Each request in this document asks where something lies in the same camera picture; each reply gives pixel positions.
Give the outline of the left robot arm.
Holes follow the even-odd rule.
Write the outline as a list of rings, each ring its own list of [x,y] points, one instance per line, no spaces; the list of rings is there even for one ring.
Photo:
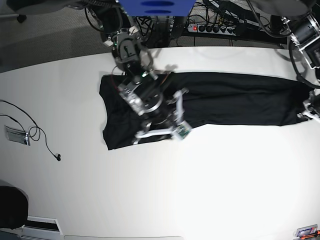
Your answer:
[[[262,42],[287,40],[289,59],[296,80],[312,89],[303,102],[303,111],[298,117],[304,120],[320,120],[320,97],[315,90],[320,88],[307,80],[298,69],[294,52],[297,51],[307,66],[320,78],[320,20],[314,16],[312,7],[315,0],[248,0],[245,9],[229,0],[203,0],[195,7],[213,11],[215,20],[207,14],[199,22],[194,14],[173,18],[171,38],[177,39],[185,33],[227,35],[257,39]]]

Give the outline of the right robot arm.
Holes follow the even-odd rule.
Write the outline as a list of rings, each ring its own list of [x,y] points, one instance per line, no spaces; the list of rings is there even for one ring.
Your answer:
[[[120,2],[115,0],[8,0],[10,9],[20,15],[38,15],[63,8],[84,10],[98,23],[96,30],[111,46],[115,66],[124,73],[121,83],[114,83],[119,97],[139,118],[132,143],[151,137],[170,137],[183,140],[189,132],[184,122],[183,92],[177,90],[171,98],[165,97],[164,78],[157,75],[154,59],[145,45],[145,38],[132,23]]]

